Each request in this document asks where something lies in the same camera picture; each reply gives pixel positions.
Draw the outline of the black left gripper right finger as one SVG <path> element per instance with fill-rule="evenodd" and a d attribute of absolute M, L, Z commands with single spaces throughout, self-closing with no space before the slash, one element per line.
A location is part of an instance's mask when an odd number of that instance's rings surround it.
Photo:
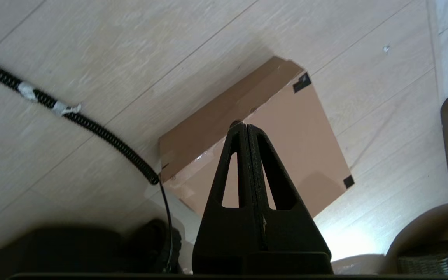
<path fill-rule="evenodd" d="M 267 134 L 251 124 L 247 133 L 260 248 L 269 252 L 330 254 Z"/>

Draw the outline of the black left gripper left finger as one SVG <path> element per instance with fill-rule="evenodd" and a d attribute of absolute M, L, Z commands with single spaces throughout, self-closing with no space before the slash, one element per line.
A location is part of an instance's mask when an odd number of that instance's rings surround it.
<path fill-rule="evenodd" d="M 265 274 L 265 179 L 255 132 L 250 124 L 228 131 L 192 253 L 196 274 Z M 227 208 L 222 203 L 233 154 L 239 206 Z"/>

